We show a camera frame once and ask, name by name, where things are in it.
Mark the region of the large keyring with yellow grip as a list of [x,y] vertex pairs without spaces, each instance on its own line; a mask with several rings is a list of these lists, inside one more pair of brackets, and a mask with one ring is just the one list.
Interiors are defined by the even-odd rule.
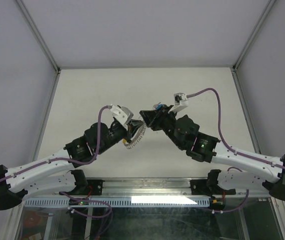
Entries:
[[130,142],[128,142],[125,139],[123,139],[122,140],[122,144],[128,150],[134,148],[139,143],[139,141],[143,138],[143,136],[145,135],[146,129],[147,129],[146,123],[142,122],[142,125],[138,128],[138,130],[136,131],[135,135],[130,140]]

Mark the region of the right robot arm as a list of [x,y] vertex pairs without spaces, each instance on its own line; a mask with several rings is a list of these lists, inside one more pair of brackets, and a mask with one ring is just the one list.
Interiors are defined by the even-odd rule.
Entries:
[[235,175],[213,169],[207,175],[206,189],[217,194],[221,190],[258,190],[285,201],[285,154],[281,157],[261,155],[233,148],[200,127],[188,115],[176,118],[170,106],[139,112],[147,127],[163,131],[173,144],[197,162],[215,163],[240,169]]

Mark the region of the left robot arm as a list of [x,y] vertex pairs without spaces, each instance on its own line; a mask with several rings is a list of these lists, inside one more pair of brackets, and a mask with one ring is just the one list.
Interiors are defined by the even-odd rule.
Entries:
[[122,140],[131,142],[145,127],[141,120],[123,126],[114,120],[110,126],[94,123],[83,136],[74,139],[56,153],[25,165],[7,168],[0,165],[0,211],[18,206],[37,195],[53,192],[83,194],[87,180],[80,166],[95,154],[102,154]]

